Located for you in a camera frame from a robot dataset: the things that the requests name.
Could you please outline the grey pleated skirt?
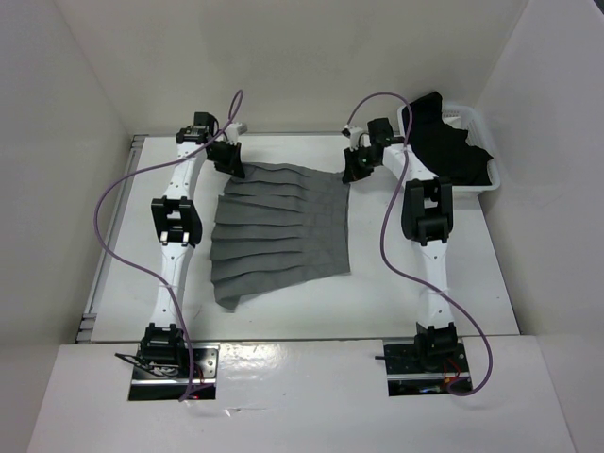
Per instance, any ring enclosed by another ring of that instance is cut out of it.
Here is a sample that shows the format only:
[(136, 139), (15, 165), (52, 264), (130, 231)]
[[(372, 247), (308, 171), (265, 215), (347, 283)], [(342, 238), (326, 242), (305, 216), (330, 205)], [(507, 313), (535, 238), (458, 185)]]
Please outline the grey pleated skirt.
[(346, 275), (349, 188), (343, 173), (292, 164), (247, 163), (218, 198), (211, 233), (214, 299), (241, 300)]

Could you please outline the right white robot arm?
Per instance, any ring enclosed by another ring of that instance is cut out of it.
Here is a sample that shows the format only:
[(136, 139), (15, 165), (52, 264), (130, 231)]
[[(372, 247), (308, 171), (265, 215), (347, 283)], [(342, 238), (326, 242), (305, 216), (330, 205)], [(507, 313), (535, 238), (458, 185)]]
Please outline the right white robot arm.
[(448, 301), (446, 253), (453, 229), (452, 183), (436, 176), (414, 154), (404, 137), (396, 137), (390, 122), (378, 118), (368, 129), (346, 125), (343, 183), (369, 177), (383, 166), (402, 181), (401, 229), (411, 242), (419, 283), (418, 318), (413, 359), (420, 369), (433, 371), (451, 359), (457, 346), (455, 320)]

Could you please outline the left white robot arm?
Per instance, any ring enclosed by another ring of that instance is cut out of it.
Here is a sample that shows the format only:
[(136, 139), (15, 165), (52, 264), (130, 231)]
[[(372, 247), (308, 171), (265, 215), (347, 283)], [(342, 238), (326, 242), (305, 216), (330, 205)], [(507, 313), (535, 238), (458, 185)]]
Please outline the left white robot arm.
[(203, 226), (193, 202), (205, 161), (229, 176), (243, 176), (240, 136), (247, 125), (229, 121), (217, 130), (216, 118), (197, 112), (193, 124), (176, 134), (177, 159), (164, 194), (151, 202), (161, 252), (160, 285), (150, 323), (137, 359), (155, 375), (176, 377), (190, 369), (190, 355), (182, 313), (188, 267), (201, 243)]

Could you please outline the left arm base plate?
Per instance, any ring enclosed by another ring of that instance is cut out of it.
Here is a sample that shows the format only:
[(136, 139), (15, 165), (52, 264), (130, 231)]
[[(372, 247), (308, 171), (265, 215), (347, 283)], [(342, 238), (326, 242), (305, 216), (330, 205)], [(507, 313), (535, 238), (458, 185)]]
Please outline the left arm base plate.
[(193, 348), (190, 361), (187, 347), (153, 357), (139, 348), (135, 354), (115, 353), (130, 365), (129, 401), (214, 400), (217, 392), (219, 347), (201, 345)]

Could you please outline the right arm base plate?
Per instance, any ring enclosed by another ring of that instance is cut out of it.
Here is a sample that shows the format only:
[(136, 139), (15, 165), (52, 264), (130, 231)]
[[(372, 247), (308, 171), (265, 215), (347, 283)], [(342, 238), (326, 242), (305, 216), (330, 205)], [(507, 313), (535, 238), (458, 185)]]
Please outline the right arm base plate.
[(375, 359), (385, 366), (389, 396), (449, 394), (449, 387), (463, 394), (473, 390), (463, 342), (454, 352), (424, 365), (413, 339), (385, 340)]

